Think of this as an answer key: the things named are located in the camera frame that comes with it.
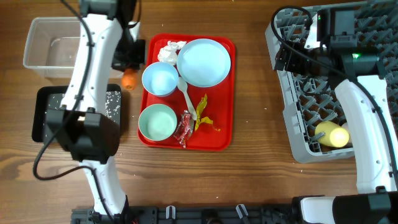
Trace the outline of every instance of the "yellow bottle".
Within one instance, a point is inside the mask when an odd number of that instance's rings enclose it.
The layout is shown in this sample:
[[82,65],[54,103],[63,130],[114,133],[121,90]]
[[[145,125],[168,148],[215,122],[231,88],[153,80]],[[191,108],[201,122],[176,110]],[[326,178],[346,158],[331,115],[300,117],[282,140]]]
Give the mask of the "yellow bottle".
[[325,133],[318,142],[331,147],[343,147],[347,145],[349,133],[344,128],[331,121],[322,121],[315,128],[315,135]]

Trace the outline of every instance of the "light blue bowl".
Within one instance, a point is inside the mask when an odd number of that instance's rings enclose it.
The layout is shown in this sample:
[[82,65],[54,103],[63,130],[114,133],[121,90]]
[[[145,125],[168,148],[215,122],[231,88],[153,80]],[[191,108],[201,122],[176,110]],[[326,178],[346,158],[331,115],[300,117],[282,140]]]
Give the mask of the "light blue bowl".
[[138,128],[145,138],[161,141],[170,137],[177,127],[177,116],[172,108],[155,104],[148,106],[139,116]]
[[178,71],[173,65],[156,62],[149,65],[142,74],[142,85],[155,96],[169,96],[178,83]]

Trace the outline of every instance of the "wooden table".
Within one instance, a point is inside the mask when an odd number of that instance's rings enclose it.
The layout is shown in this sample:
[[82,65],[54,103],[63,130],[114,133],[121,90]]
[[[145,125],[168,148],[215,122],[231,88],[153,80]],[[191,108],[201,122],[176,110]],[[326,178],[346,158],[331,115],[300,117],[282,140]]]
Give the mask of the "wooden table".
[[[319,164],[293,159],[264,35],[280,6],[343,1],[143,0],[141,37],[146,40],[166,32],[218,35],[234,42],[233,140],[219,153],[145,147],[137,138],[142,87],[127,93],[123,123],[128,128],[116,162],[129,203],[260,205],[289,202],[298,195],[356,194],[353,159]],[[35,180],[32,165],[42,144],[30,136],[37,90],[68,80],[40,78],[22,66],[22,58],[32,19],[71,14],[54,0],[5,0],[0,15],[0,223],[69,223],[71,209],[93,205],[87,180],[81,170],[50,182]],[[69,153],[52,146],[39,171],[54,175],[74,166]]]

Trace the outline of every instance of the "gray dish rack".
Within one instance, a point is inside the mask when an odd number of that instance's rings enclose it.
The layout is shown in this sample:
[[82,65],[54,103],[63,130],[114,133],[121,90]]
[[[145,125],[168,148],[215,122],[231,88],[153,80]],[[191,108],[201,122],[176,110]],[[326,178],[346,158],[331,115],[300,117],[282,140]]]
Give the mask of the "gray dish rack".
[[[355,32],[358,45],[375,46],[381,51],[388,75],[387,97],[392,121],[398,128],[398,3],[397,1],[364,1],[325,6],[305,7],[313,17],[318,10],[331,7],[354,7]],[[285,9],[277,14],[275,23],[279,35],[285,40],[305,43],[308,31],[303,28],[307,18],[301,11]],[[266,39],[272,67],[280,43],[271,30]],[[322,95],[306,95],[303,91],[321,93],[327,80],[303,77],[286,71],[277,71],[284,97],[283,111],[292,154],[302,163],[329,161],[354,156],[352,147],[330,149],[321,146],[314,136],[315,126],[321,121],[339,125],[346,122],[343,109],[330,88]]]

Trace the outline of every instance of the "orange fruit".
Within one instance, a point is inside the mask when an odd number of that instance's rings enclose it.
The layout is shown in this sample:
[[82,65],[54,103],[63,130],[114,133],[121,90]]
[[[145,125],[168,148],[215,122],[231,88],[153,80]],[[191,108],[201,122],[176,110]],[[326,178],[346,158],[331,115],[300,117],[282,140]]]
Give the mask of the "orange fruit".
[[127,68],[122,77],[122,86],[126,90],[134,90],[137,86],[137,70]]

